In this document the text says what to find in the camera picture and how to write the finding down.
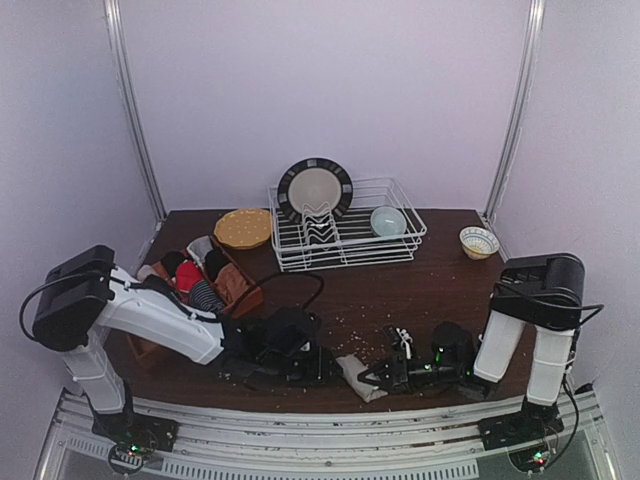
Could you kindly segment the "grey beige sock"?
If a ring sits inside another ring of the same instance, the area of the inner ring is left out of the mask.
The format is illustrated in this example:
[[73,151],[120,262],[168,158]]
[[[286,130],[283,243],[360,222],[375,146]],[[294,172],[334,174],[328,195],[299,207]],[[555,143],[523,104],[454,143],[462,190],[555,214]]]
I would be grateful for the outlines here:
[[353,354],[338,357],[337,364],[342,370],[342,377],[352,390],[365,402],[370,403],[388,395],[379,387],[366,384],[358,379],[358,375],[366,370],[365,365]]

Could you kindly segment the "brown wooden organizer box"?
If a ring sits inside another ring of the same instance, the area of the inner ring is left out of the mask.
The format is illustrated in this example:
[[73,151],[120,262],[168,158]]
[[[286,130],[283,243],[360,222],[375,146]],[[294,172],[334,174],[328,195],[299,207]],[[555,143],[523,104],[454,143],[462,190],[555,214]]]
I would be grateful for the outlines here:
[[138,281],[163,280],[181,303],[234,318],[264,303],[262,289],[211,236],[193,240],[185,249],[170,251],[153,265],[144,265]]

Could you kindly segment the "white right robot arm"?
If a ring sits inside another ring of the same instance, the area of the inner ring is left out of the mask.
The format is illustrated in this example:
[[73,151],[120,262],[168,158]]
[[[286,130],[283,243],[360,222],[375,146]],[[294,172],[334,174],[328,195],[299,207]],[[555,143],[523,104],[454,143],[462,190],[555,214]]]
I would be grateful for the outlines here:
[[510,259],[492,288],[478,339],[460,325],[443,321],[431,335],[431,359],[423,360],[406,330],[388,326],[392,355],[360,372],[357,379],[389,394],[452,384],[472,398],[485,399],[504,378],[531,325],[535,344],[525,402],[550,408],[573,362],[582,326],[603,308],[584,304],[585,276],[584,263],[571,253]]

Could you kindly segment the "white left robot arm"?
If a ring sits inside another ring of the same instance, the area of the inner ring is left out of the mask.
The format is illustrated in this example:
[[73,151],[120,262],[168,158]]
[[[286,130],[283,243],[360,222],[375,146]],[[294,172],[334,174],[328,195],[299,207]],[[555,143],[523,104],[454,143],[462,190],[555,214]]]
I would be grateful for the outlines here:
[[253,374],[313,385],[336,367],[320,345],[320,319],[306,306],[281,307],[265,319],[240,320],[184,304],[164,280],[136,281],[96,245],[49,271],[22,302],[18,321],[31,341],[61,354],[98,415],[130,415],[131,393],[99,339],[123,331],[235,377]]

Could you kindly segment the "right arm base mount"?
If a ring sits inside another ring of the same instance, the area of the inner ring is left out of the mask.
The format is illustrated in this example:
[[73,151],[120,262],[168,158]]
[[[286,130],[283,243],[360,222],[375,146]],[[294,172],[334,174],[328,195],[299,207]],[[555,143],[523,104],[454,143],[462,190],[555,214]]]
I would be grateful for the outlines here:
[[557,403],[541,405],[525,396],[517,412],[478,422],[485,451],[505,449],[511,465],[526,474],[542,473],[551,463],[554,447],[549,434],[564,430]]

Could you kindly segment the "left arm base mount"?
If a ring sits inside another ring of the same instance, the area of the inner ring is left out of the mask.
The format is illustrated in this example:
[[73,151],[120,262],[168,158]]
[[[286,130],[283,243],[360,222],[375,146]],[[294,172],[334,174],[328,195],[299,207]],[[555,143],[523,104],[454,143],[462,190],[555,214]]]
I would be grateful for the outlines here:
[[117,413],[100,413],[89,403],[92,433],[112,442],[106,461],[111,470],[125,478],[139,473],[157,452],[171,453],[179,424],[176,420],[135,411],[130,394]]

